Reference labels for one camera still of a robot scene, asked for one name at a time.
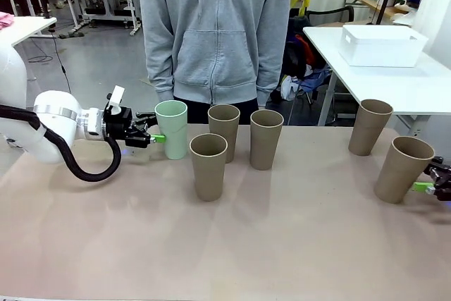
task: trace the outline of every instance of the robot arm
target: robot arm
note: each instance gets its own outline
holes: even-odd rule
[[[104,110],[84,110],[69,93],[47,91],[35,100],[33,112],[26,106],[27,73],[25,64],[11,46],[0,46],[0,133],[39,161],[57,164],[64,161],[79,179],[97,182],[110,177],[121,163],[121,149],[116,140],[131,147],[146,148],[164,137],[153,136],[147,129],[156,125],[155,113],[137,113],[119,106],[124,89],[116,86]],[[84,172],[70,148],[76,139],[107,142],[113,151],[111,165],[102,173]]]

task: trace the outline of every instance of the hoodie zipper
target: hoodie zipper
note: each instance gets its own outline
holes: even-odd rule
[[[214,65],[213,65],[213,70],[211,71],[211,75],[210,75],[210,95],[211,95],[211,100],[210,100],[210,105],[213,106],[213,74],[214,71],[216,69],[216,64],[218,63],[218,58],[219,58],[219,3],[221,0],[218,0],[216,3],[216,57],[214,59]]]

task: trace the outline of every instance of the green cup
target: green cup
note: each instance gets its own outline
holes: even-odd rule
[[[183,102],[168,100],[155,106],[161,134],[166,136],[164,153],[171,160],[183,158],[188,151],[188,107]]]

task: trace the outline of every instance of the white box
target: white box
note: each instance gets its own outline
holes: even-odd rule
[[[406,26],[344,25],[340,54],[350,66],[415,67],[427,41]]]

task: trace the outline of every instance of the brown cup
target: brown cup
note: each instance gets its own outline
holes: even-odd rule
[[[231,105],[217,105],[209,109],[210,133],[220,135],[227,140],[228,164],[235,156],[235,144],[237,141],[238,124],[240,122],[240,110]]]
[[[374,194],[384,202],[398,204],[434,158],[433,148],[415,137],[392,141]]]
[[[216,134],[202,134],[190,142],[195,189],[200,200],[214,201],[223,194],[227,140]]]
[[[362,101],[352,130],[349,151],[355,155],[370,155],[393,113],[393,108],[379,100]]]
[[[251,115],[251,166],[259,171],[273,167],[283,116],[263,109]]]

